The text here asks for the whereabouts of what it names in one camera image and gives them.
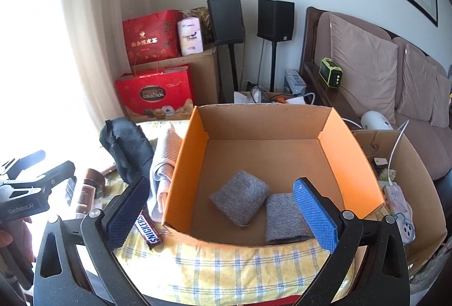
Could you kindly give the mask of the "person's left hand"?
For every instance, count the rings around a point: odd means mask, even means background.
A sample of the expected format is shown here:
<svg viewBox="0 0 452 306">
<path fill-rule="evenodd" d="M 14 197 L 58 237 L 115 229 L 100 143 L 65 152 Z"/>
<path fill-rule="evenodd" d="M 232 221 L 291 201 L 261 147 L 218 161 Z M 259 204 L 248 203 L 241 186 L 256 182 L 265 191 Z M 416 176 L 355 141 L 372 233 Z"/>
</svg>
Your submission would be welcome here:
<svg viewBox="0 0 452 306">
<path fill-rule="evenodd" d="M 24 257 L 28 262 L 33 263 L 34 261 L 34 254 L 32 249 L 32 235 L 28 228 L 28 223 L 32 223 L 32 219 L 30 217 L 25 217 L 20 222 L 20 227 L 22 229 L 21 234 L 21 242 L 24 245 Z M 10 233 L 1 230 L 1 247 L 6 247 L 13 243 L 15 240 L 15 237 L 13 237 Z"/>
</svg>

